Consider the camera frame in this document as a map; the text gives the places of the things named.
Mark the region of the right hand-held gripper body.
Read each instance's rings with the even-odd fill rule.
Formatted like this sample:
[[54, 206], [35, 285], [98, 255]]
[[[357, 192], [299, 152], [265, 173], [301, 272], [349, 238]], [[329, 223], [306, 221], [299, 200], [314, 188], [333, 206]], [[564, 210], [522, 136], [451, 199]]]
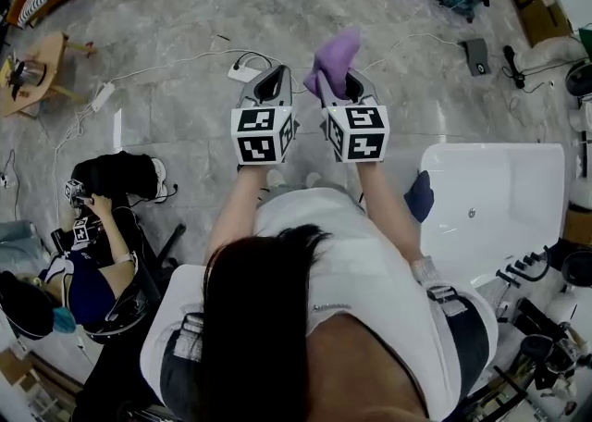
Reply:
[[374, 84], [355, 69], [346, 75], [346, 97], [333, 92], [324, 72], [318, 73], [318, 92], [326, 139], [342, 163], [384, 160], [389, 139], [388, 110], [378, 102]]

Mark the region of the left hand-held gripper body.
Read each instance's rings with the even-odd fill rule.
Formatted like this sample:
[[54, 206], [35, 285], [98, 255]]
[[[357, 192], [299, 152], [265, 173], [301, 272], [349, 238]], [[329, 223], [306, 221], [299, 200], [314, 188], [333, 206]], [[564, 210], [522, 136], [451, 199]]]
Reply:
[[241, 166], [284, 161], [296, 133], [290, 69], [278, 65], [242, 88], [231, 111], [230, 134]]

